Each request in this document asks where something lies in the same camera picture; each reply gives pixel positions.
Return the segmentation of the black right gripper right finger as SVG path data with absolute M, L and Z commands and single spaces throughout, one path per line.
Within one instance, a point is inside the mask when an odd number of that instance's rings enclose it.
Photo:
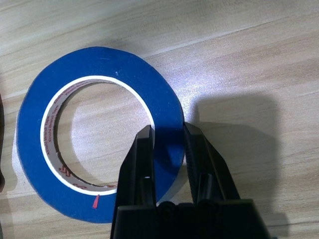
M 239 193 L 224 158 L 201 129 L 185 122 L 183 132 L 193 201 L 239 200 Z

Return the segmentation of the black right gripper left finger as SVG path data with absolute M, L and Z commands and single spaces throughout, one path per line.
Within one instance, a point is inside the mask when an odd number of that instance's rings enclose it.
M 120 168 L 115 206 L 154 206 L 153 131 L 150 125 L 137 134 Z

